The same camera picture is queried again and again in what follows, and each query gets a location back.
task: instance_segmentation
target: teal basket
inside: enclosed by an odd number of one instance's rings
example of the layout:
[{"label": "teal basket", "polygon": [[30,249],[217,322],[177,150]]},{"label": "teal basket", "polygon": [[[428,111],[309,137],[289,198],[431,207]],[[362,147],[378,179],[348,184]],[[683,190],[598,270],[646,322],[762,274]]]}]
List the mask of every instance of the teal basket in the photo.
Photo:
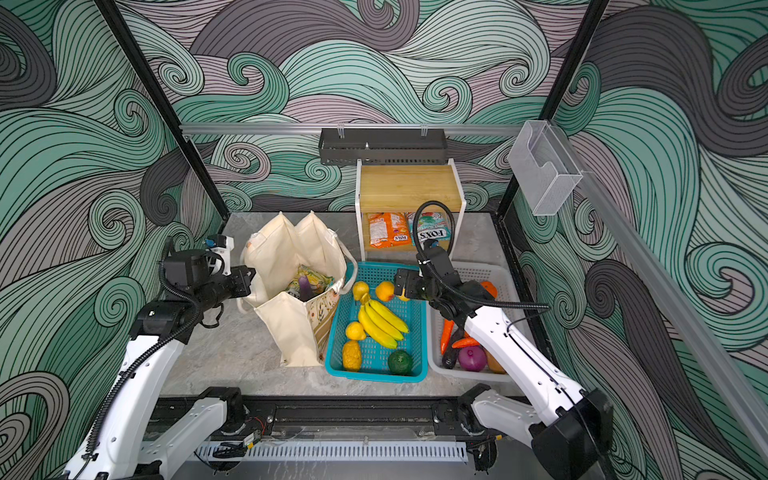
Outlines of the teal basket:
[{"label": "teal basket", "polygon": [[[392,282],[398,268],[418,268],[399,263],[359,262],[357,280],[368,283],[371,287],[371,298],[376,298],[374,289],[384,280]],[[421,382],[427,376],[427,303],[423,300],[411,300],[403,302],[395,298],[389,302],[382,302],[395,315],[400,317],[407,325],[409,333],[403,334],[405,339],[397,342],[398,350],[405,350],[413,358],[411,374],[392,375],[389,373],[387,360],[394,350],[379,345],[371,337],[360,342],[362,351],[362,367],[359,372],[347,372],[341,359],[341,352],[346,338],[346,326],[357,321],[357,312],[360,303],[356,302],[352,292],[343,295],[339,299],[336,315],[333,317],[331,332],[326,353],[326,370],[333,376],[342,376],[347,379],[369,380],[372,382],[392,383],[416,383]]]}]

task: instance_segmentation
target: carrot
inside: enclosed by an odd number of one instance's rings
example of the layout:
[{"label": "carrot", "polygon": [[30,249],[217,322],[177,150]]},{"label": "carrot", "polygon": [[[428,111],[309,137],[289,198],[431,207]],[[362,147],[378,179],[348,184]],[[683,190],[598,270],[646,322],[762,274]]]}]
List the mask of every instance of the carrot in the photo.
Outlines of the carrot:
[{"label": "carrot", "polygon": [[466,346],[481,346],[480,342],[473,339],[472,337],[469,337],[467,339],[461,339],[458,342],[454,342],[453,345],[451,345],[455,349],[463,349]]},{"label": "carrot", "polygon": [[498,290],[496,290],[496,286],[488,281],[480,282],[482,287],[488,291],[488,293],[491,294],[493,298],[496,298],[498,296]]},{"label": "carrot", "polygon": [[440,355],[445,353],[445,349],[448,348],[448,342],[451,340],[451,333],[453,333],[453,322],[451,320],[443,320],[442,335],[440,336]]}]

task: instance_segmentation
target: wall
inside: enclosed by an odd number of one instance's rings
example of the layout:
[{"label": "wall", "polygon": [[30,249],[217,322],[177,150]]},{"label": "wall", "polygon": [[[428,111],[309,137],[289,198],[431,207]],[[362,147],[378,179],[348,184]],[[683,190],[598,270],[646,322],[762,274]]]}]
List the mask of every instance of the wall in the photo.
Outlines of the wall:
[{"label": "wall", "polygon": [[[588,1],[118,3],[182,122],[521,124]],[[470,210],[495,210],[512,140],[452,139]],[[232,210],[354,208],[354,169],[320,165],[318,137],[197,141]]]},{"label": "wall", "polygon": [[84,438],[164,238],[221,218],[91,0],[0,2],[0,32],[0,476],[27,480]]},{"label": "wall", "polygon": [[[600,23],[555,120],[768,399],[768,2],[651,4]],[[619,476],[768,478],[589,199],[515,209],[561,367],[617,405]]]}]

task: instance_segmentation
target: gray countertop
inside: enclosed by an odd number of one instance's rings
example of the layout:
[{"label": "gray countertop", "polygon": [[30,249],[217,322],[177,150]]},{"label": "gray countertop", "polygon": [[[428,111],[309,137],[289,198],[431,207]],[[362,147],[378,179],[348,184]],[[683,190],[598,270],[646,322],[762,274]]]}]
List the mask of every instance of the gray countertop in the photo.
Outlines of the gray countertop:
[{"label": "gray countertop", "polygon": [[[252,233],[257,232],[276,214],[234,214],[224,233],[235,240],[233,263]],[[294,223],[306,214],[286,214]],[[317,216],[334,229],[349,251],[360,258],[355,215],[321,213]],[[367,260],[415,264],[412,253],[375,252]],[[507,267],[501,245],[488,214],[465,214],[462,229],[454,245],[454,260],[487,263]],[[270,332],[255,313],[243,314],[234,301],[225,304],[221,326],[196,328],[189,345],[170,371],[162,394],[196,395],[209,386],[238,386],[246,395],[358,395],[456,396],[476,382],[443,376],[432,370],[419,383],[383,383],[350,380],[329,375],[325,367],[282,367],[280,350]],[[206,315],[213,321],[217,311]],[[513,383],[492,385],[504,395],[522,395]]]}]

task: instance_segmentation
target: orange candy bag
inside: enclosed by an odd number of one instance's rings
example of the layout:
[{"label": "orange candy bag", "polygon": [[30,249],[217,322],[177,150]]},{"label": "orange candy bag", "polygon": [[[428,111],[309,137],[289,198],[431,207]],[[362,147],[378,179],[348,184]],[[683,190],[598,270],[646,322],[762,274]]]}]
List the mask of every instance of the orange candy bag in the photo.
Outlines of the orange candy bag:
[{"label": "orange candy bag", "polygon": [[404,214],[368,214],[371,247],[389,248],[410,245],[408,220]]}]

